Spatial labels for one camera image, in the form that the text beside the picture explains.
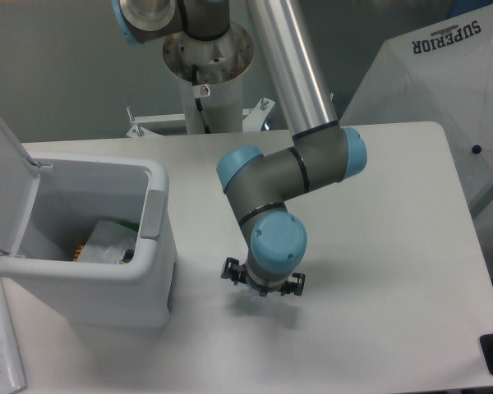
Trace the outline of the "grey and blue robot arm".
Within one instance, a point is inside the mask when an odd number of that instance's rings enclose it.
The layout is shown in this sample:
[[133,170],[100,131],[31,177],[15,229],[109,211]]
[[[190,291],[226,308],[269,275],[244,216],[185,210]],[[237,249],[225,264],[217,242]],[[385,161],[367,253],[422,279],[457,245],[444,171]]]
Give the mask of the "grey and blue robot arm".
[[[247,7],[293,143],[267,155],[241,147],[219,160],[216,172],[248,247],[246,261],[226,259],[221,276],[260,296],[300,296],[305,277],[296,266],[307,235],[286,202],[357,175],[367,151],[354,129],[339,125],[298,2],[250,1]],[[250,66],[254,50],[249,34],[231,20],[228,2],[115,1],[112,8],[127,41],[164,40],[164,61],[187,89],[189,131],[241,129],[242,107],[230,85]]]

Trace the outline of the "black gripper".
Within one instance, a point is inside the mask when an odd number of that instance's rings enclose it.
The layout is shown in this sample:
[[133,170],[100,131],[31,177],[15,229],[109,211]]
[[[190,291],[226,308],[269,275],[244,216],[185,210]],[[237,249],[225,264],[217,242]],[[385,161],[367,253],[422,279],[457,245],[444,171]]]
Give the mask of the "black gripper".
[[261,297],[266,297],[269,293],[275,292],[281,296],[302,296],[306,280],[305,274],[292,273],[290,277],[275,282],[264,281],[252,273],[246,264],[240,263],[232,257],[225,259],[220,277],[232,281],[235,285],[238,283],[247,284]]

